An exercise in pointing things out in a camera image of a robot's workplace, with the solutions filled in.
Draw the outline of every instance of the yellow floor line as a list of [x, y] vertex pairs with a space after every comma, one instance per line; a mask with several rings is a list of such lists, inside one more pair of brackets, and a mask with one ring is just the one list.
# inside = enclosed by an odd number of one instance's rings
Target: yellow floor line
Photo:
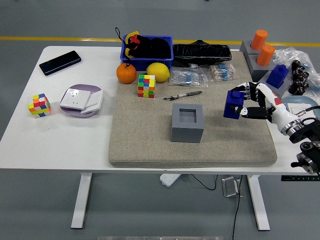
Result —
[[[65, 41], [65, 42], [121, 42], [119, 38], [102, 37], [41, 37], [41, 36], [0, 36], [0, 40], [7, 41]], [[174, 44], [190, 44], [196, 39], [174, 39]], [[228, 40], [204, 40], [208, 44], [221, 45], [241, 45], [242, 41]], [[292, 46], [292, 47], [315, 47], [319, 48], [320, 43], [316, 42], [275, 42], [270, 41], [266, 44], [274, 46]]]

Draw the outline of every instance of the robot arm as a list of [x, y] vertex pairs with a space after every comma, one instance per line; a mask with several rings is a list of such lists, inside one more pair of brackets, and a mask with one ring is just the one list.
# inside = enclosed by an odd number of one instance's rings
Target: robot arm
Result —
[[297, 115], [287, 111], [284, 103], [263, 83], [245, 82], [231, 91], [244, 92], [245, 100], [258, 102], [259, 107], [230, 106], [232, 110], [244, 118], [267, 119], [276, 124], [283, 135], [288, 135], [295, 144], [306, 138], [311, 142], [300, 145], [301, 153], [297, 155], [298, 162], [291, 166], [303, 167], [310, 174], [320, 172], [320, 120], [313, 119], [312, 123], [304, 124]]

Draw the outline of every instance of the black pen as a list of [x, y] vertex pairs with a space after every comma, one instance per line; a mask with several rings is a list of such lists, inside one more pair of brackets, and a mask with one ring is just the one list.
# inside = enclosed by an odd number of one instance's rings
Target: black pen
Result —
[[179, 95], [176, 95], [176, 96], [166, 96], [163, 99], [172, 101], [172, 100], [175, 100], [175, 99], [194, 96], [194, 95], [198, 95], [198, 94], [201, 94], [201, 93], [202, 93], [202, 91], [192, 91], [192, 92], [182, 93], [182, 94], [179, 94]]

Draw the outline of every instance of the lavender plate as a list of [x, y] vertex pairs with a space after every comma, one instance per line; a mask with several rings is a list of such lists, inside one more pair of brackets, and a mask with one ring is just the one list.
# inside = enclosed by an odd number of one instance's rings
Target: lavender plate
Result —
[[[69, 87], [69, 89], [78, 89], [78, 90], [90, 91], [91, 93], [96, 93], [96, 92], [101, 90], [100, 87], [93, 86], [93, 85], [86, 85], [86, 84], [73, 85], [73, 86]], [[67, 90], [63, 94], [63, 97], [61, 98], [61, 100], [66, 95], [66, 92], [67, 92]], [[63, 112], [65, 112], [69, 116], [76, 117], [76, 118], [89, 118], [89, 117], [95, 115], [96, 112], [97, 112], [97, 111], [92, 111], [92, 112], [88, 112], [88, 113], [85, 113], [85, 114], [80, 114], [81, 110], [78, 110], [78, 109], [66, 108], [66, 107], [62, 107], [62, 106], [60, 106], [60, 108], [61, 108], [61, 110]]]

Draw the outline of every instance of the gray box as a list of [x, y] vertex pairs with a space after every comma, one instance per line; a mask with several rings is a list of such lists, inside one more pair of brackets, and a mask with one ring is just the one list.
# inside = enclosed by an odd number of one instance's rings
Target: gray box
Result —
[[244, 55], [244, 58], [247, 59], [248, 58], [248, 55], [251, 55], [251, 54], [256, 54], [256, 55], [259, 55], [260, 54], [260, 50], [254, 50], [251, 48], [251, 43], [252, 41], [251, 40], [246, 40], [246, 41], [243, 41], [241, 46], [240, 46], [240, 52], [243, 52], [243, 55]]
[[267, 83], [267, 80], [270, 76], [272, 71], [268, 71], [259, 81], [258, 83], [262, 83], [267, 85], [276, 95], [278, 98], [281, 98], [284, 93], [290, 88], [290, 85], [292, 84], [292, 81], [289, 78], [285, 78], [283, 83], [281, 84], [281, 86], [279, 88], [276, 88], [272, 85], [270, 85], [269, 83]]
[[256, 54], [249, 54], [246, 59], [246, 64], [248, 65], [252, 81], [255, 83], [257, 83], [268, 71], [272, 71], [276, 67], [272, 59], [268, 66], [260, 66], [256, 62], [258, 56], [259, 55]]
[[171, 142], [200, 143], [205, 129], [201, 104], [172, 105]]

